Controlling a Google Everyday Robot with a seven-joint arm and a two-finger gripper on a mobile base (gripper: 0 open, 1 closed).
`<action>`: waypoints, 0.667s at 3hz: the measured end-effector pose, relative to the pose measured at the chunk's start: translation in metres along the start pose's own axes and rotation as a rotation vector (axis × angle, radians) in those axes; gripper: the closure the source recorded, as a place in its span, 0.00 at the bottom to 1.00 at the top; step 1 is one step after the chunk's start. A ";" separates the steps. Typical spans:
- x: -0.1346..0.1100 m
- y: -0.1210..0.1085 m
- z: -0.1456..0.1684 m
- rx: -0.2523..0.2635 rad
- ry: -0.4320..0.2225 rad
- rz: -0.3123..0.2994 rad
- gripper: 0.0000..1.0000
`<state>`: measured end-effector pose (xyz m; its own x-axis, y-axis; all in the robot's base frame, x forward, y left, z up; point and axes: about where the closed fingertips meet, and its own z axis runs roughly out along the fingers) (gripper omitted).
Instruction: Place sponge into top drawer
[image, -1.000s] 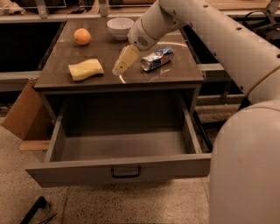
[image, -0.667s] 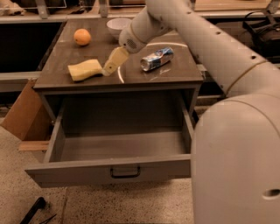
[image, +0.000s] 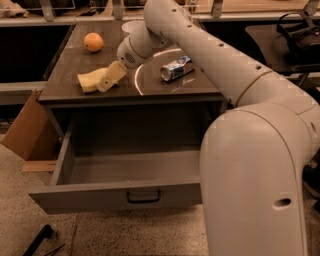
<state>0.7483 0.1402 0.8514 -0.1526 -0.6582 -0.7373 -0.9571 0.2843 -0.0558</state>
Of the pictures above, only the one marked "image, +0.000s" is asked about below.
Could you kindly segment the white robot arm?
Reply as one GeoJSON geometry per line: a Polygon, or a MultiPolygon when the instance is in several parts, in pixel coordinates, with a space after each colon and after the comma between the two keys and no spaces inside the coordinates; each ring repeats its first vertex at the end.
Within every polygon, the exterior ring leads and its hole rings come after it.
{"type": "Polygon", "coordinates": [[[136,68],[175,43],[232,106],[200,149],[209,255],[308,256],[302,172],[320,148],[317,101],[194,25],[175,0],[147,0],[143,17],[118,59],[136,68]]]}

